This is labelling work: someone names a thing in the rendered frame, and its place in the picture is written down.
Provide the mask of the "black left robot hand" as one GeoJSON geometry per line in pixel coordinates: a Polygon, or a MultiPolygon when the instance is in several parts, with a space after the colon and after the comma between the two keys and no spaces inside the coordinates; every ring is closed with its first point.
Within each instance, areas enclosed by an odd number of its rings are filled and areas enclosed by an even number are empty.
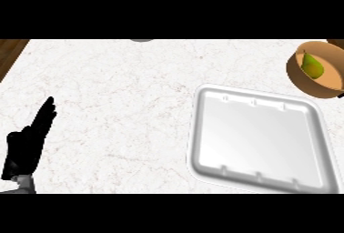
{"type": "Polygon", "coordinates": [[[40,107],[33,124],[21,131],[7,134],[3,180],[10,180],[19,175],[34,174],[55,117],[56,111],[53,97],[50,96],[40,107]]]}

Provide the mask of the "white rectangular tray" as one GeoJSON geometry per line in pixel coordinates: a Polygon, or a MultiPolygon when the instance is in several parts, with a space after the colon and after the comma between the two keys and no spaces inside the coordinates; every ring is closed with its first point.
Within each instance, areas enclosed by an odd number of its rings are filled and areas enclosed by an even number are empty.
{"type": "Polygon", "coordinates": [[[188,169],[266,193],[344,193],[322,111],[306,98],[205,84],[193,97],[188,169]]]}

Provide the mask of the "green pear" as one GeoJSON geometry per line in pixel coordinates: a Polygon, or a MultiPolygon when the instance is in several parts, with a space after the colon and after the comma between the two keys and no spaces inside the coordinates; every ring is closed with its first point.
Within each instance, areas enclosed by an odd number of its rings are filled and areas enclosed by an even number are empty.
{"type": "Polygon", "coordinates": [[[317,79],[323,74],[323,65],[310,53],[304,53],[301,69],[312,79],[317,79]]]}

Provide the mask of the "orange round pot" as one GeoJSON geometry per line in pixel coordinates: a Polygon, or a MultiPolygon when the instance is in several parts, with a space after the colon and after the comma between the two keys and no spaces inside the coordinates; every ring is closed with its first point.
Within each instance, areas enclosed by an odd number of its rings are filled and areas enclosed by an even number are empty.
{"type": "Polygon", "coordinates": [[[286,73],[297,88],[310,96],[344,96],[344,49],[320,42],[304,42],[286,63],[286,73]],[[304,54],[310,54],[323,66],[322,76],[313,79],[301,68],[304,54]]]}

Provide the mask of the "brown wooden panel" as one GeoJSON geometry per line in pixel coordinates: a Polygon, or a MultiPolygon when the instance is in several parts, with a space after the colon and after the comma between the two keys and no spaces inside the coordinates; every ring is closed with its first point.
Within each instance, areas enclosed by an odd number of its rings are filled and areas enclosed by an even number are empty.
{"type": "Polygon", "coordinates": [[[0,39],[0,82],[28,44],[28,39],[0,39]]]}

